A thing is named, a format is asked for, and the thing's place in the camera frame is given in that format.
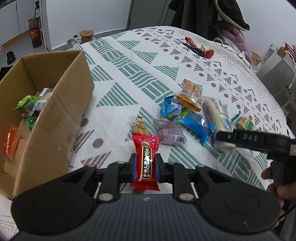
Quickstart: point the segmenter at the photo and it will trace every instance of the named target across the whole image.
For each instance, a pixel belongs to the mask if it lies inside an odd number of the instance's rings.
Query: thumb
[[[279,197],[291,200],[296,199],[296,183],[289,183],[277,188],[277,194]]]

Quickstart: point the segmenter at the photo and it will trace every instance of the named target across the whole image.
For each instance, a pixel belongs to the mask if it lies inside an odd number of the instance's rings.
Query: barcode
[[[182,144],[185,144],[185,139],[184,139],[183,136],[178,136],[178,135],[176,135],[176,136],[175,136],[174,143],[182,143]]]
[[[29,109],[29,110],[32,110],[33,107],[34,107],[35,103],[33,101],[29,101],[28,104],[26,104],[26,107]]]
[[[35,105],[35,106],[38,107],[38,108],[43,108],[44,105],[45,105],[45,103],[46,103],[46,102],[44,102],[44,101],[39,101],[39,100],[38,100],[38,101],[36,102],[36,105]]]
[[[187,90],[187,89],[183,89],[182,90],[182,94],[185,94],[185,95],[189,95],[189,96],[193,96],[193,92],[192,91],[189,91],[189,90]]]

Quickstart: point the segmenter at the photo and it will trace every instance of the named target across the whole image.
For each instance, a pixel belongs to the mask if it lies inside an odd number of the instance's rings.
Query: container lid
[[[93,35],[94,35],[94,31],[91,31],[91,30],[83,30],[80,32],[80,36],[84,38],[87,38]]]

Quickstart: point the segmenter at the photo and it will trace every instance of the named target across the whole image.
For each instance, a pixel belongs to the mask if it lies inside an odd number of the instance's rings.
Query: white cable
[[[295,66],[295,76],[294,76],[293,81],[292,81],[291,84],[289,85],[289,89],[291,89],[291,88],[292,88],[292,85],[293,85],[293,83],[294,83],[294,80],[295,80],[295,78],[296,78],[296,63],[295,63],[295,60],[294,60],[294,58],[293,58],[293,55],[292,55],[290,52],[286,51],[286,50],[285,50],[285,52],[288,53],[288,54],[291,56],[292,61],[293,61],[294,66]]]

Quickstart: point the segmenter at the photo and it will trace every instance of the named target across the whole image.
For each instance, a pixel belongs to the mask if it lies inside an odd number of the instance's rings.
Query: red candy wrapper
[[[156,190],[158,188],[155,173],[155,152],[158,151],[159,136],[133,133],[133,141],[137,151],[136,180],[131,186],[140,191]]]

